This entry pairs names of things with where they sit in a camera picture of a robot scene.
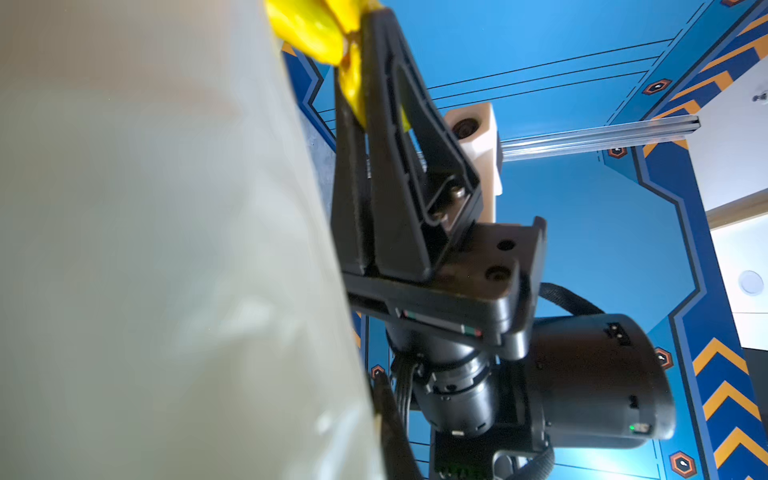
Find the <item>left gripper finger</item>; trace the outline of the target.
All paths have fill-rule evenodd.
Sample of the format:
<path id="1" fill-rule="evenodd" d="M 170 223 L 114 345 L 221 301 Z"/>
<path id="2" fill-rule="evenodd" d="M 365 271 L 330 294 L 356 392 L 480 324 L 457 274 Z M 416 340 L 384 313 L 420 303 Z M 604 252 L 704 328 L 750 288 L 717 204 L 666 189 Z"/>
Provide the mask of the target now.
<path id="1" fill-rule="evenodd" d="M 374 424 L 377 431 L 386 479 L 421 480 L 403 423 L 398 414 L 389 377 L 376 371 L 371 387 Z"/>

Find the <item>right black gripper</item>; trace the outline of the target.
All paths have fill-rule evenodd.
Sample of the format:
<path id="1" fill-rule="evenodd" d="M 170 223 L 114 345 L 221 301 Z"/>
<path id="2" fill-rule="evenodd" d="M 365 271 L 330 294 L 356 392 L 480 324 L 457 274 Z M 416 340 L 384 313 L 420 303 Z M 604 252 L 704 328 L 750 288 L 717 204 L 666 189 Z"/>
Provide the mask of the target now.
<path id="1" fill-rule="evenodd" d="M 529 351 L 547 222 L 473 225 L 479 175 L 388 8 L 362 19 L 362 85 L 371 189 L 366 134 L 334 79 L 331 229 L 348 298 L 386 324 L 399 402 L 414 400 L 442 434 L 477 437 L 498 415 L 496 361 Z M 402 280 L 363 276 L 374 246 L 379 272 Z"/>

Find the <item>yellow banana bunch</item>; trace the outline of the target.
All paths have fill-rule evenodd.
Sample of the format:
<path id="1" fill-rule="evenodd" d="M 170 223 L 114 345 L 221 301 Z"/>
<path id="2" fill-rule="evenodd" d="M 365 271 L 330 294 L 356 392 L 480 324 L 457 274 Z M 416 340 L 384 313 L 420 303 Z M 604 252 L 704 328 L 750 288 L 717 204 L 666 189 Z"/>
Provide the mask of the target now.
<path id="1" fill-rule="evenodd" d="M 362 127 L 367 126 L 363 75 L 363 20 L 382 10 L 375 0 L 266 0 L 277 37 L 339 73 L 341 94 Z"/>

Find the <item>cream plastic bag orange print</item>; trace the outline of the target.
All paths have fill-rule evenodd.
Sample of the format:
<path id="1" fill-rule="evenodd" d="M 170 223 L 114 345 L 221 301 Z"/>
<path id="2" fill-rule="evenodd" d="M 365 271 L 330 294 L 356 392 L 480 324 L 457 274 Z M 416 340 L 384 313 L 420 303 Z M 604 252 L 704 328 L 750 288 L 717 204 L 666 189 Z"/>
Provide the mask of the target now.
<path id="1" fill-rule="evenodd" d="M 1 475 L 385 477 L 262 2 L 2 3 Z"/>

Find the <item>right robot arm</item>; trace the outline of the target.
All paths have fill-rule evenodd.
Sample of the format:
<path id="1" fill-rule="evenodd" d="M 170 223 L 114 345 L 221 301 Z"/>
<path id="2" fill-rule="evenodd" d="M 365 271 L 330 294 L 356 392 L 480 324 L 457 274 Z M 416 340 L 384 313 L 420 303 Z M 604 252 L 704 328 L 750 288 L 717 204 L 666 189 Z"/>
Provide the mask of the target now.
<path id="1" fill-rule="evenodd" d="M 547 224 L 487 223 L 481 178 L 440 116 L 394 12 L 364 11 L 363 107 L 336 96 L 331 228 L 351 307 L 382 320 L 374 377 L 387 474 L 417 476 L 419 410 L 441 479 L 545 479 L 559 448 L 670 438 L 675 406 L 646 333 L 542 278 Z"/>

